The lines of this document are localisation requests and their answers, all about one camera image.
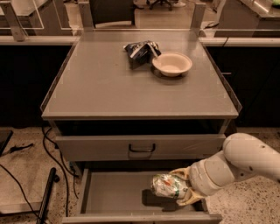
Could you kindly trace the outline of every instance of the white bowl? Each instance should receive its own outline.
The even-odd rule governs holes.
[[[163,52],[152,60],[153,66],[163,75],[176,77],[192,67],[192,61],[179,52]]]

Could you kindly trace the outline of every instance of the office chair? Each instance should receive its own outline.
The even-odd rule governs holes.
[[[98,24],[130,21],[135,25],[133,0],[89,0],[94,28]]]
[[[169,11],[172,11],[172,4],[168,0],[157,0],[156,2],[152,3],[151,5],[150,5],[150,1],[149,0],[146,1],[146,4],[150,5],[150,10],[152,10],[154,5],[158,4],[158,3],[160,3],[160,5],[163,5],[163,3],[168,4],[169,5]]]

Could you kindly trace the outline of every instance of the drawer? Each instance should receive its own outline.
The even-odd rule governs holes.
[[[85,169],[77,214],[63,223],[219,223],[205,201],[178,206],[175,199],[154,196],[151,178],[158,171],[92,171]]]
[[[224,135],[57,136],[68,161],[208,158]]]

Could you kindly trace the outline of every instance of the terrazzo floor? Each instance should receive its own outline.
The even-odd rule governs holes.
[[[30,202],[42,200],[49,171],[52,167],[57,169],[60,182],[55,183],[49,203],[49,211],[45,223],[61,223],[65,216],[66,181],[60,167],[47,156],[43,147],[43,134],[41,128],[0,128],[0,130],[13,130],[13,135],[3,153],[13,146],[34,146],[6,154],[0,157],[0,164],[5,166],[21,183],[26,197]],[[277,151],[280,151],[280,128],[242,128],[238,132],[249,133],[262,139]],[[50,153],[60,161],[59,151],[53,143],[46,141]],[[75,216],[77,199],[75,191],[80,193],[81,179],[67,174],[70,197],[69,216]],[[16,182],[0,169],[0,206],[25,203],[24,197]],[[215,195],[206,198],[210,214],[221,214],[221,224],[277,224],[280,223],[280,185],[264,177],[254,178],[233,183],[220,190]],[[36,223],[37,218],[32,213],[1,216],[0,223]]]

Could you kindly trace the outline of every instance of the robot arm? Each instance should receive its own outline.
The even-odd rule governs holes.
[[[280,154],[251,135],[236,133],[226,138],[222,151],[171,174],[184,179],[189,186],[185,197],[177,201],[184,206],[255,175],[280,183]]]

